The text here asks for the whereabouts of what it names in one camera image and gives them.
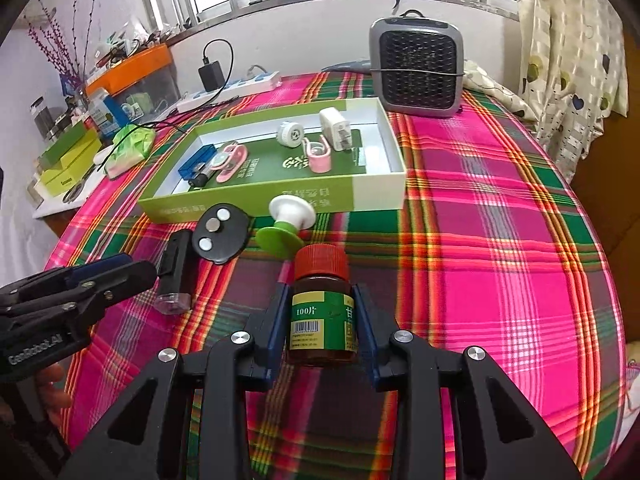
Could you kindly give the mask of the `person hand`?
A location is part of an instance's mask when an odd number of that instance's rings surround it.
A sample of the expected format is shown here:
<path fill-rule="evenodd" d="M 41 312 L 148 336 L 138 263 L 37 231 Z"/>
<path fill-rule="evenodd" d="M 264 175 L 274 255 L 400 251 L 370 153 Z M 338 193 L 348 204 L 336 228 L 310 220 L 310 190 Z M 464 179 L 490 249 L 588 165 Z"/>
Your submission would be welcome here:
<path fill-rule="evenodd" d="M 65 370 L 60 363 L 54 363 L 35 374 L 35 384 L 40 400 L 50 421 L 57 427 L 62 422 L 62 411 L 72 405 L 72 397 L 64 389 L 56 386 L 64 378 Z"/>

